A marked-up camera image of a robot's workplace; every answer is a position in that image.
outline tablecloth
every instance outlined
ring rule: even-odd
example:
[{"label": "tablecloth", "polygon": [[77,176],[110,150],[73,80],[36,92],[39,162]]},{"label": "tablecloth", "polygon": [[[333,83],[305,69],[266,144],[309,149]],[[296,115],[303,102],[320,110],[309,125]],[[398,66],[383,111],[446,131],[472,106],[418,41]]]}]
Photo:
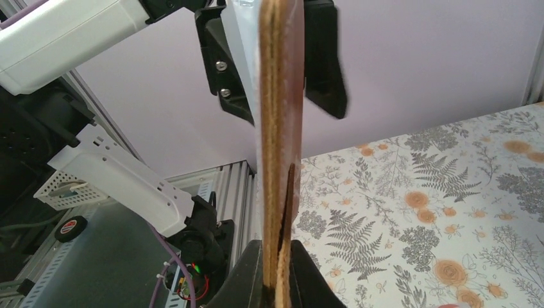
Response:
[{"label": "tablecloth", "polygon": [[307,158],[293,238],[348,307],[544,307],[541,125],[542,103]]}]

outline robotic arm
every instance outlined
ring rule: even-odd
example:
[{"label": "robotic arm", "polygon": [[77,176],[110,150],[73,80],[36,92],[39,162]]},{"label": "robotic arm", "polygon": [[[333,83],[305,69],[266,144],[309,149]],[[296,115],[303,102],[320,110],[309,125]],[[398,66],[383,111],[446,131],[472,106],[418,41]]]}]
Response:
[{"label": "robotic arm", "polygon": [[[94,115],[84,104],[58,87],[55,80],[146,26],[188,8],[195,12],[211,93],[218,96],[224,111],[253,124],[250,51],[256,48],[257,34],[256,28],[253,35],[247,25],[251,23],[248,16],[253,14],[253,22],[257,20],[260,1],[236,0],[228,6],[224,0],[217,0],[217,6],[210,6],[210,0],[41,2],[41,6],[16,16],[15,22],[0,24],[0,150],[25,162],[47,162],[136,212],[182,251],[182,261],[197,261],[203,272],[217,275],[217,293],[229,270],[221,268],[227,267],[232,224],[219,227],[212,204],[175,188],[125,151],[92,120]],[[330,115],[342,118],[347,96],[337,59],[337,11],[331,0],[304,3],[306,97]],[[248,250],[234,271],[242,273],[248,265],[258,268],[254,265],[259,262],[258,246],[253,244]],[[302,247],[294,247],[293,257],[304,252]],[[299,266],[308,260],[311,263],[311,259],[299,258]],[[312,271],[306,272],[307,277],[311,277],[309,273]],[[235,279],[231,285],[249,282],[254,288],[256,280],[244,280],[247,275],[255,278],[258,273],[231,275]],[[307,283],[312,286],[315,279],[307,279]],[[216,297],[215,307],[217,303],[240,307],[247,299],[255,300],[254,295],[225,297],[241,302],[226,305]]]}]

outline perforated metal strip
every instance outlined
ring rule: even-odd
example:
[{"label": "perforated metal strip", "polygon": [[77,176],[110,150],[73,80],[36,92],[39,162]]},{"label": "perforated metal strip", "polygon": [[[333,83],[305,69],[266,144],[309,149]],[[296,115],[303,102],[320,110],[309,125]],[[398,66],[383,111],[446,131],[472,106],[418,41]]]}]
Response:
[{"label": "perforated metal strip", "polygon": [[[90,221],[90,219],[93,217],[94,213],[96,213],[96,207],[93,207],[91,209],[88,209],[85,211],[82,216],[87,220]],[[28,295],[24,298],[24,300],[21,303],[21,308],[31,308],[34,307],[35,303],[38,301],[40,296],[42,295],[43,291],[49,284],[49,282],[53,279],[56,271],[59,269],[60,265],[66,259],[68,256],[70,250],[72,250],[72,247],[78,242],[78,239],[81,237],[76,237],[72,241],[69,241],[68,243],[61,244],[57,248],[57,252],[49,265],[47,266],[44,273],[40,276],[38,281],[36,281],[36,284],[28,293]]]},{"label": "perforated metal strip", "polygon": [[[198,187],[198,195],[201,196],[204,200],[210,199],[210,194],[212,193],[214,187],[214,181],[201,183]],[[176,276],[179,277],[180,267],[176,268]],[[165,308],[182,308],[187,305],[185,300],[182,300],[178,295],[169,292],[168,297],[166,298]]]}]

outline screw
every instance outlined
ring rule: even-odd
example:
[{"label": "screw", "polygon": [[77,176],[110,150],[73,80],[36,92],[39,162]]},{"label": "screw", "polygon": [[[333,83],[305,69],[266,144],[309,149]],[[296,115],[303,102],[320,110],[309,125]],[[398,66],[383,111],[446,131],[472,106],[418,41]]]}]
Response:
[{"label": "screw", "polygon": [[230,90],[229,89],[221,89],[221,91],[219,91],[219,93],[221,94],[222,98],[227,98],[227,97],[230,96]]},{"label": "screw", "polygon": [[223,62],[223,61],[217,61],[216,62],[216,69],[220,72],[223,72],[224,70],[226,70],[226,63]]}]

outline red logo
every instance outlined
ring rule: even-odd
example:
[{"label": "red logo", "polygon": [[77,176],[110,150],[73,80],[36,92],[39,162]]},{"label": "red logo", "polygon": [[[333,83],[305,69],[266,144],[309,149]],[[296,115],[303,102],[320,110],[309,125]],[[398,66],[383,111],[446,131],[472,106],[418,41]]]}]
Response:
[{"label": "red logo", "polygon": [[60,233],[66,234],[70,232],[70,230],[72,230],[77,224],[78,222],[75,219],[68,221],[67,223],[64,224],[64,226],[62,226],[62,228],[60,229]]}]

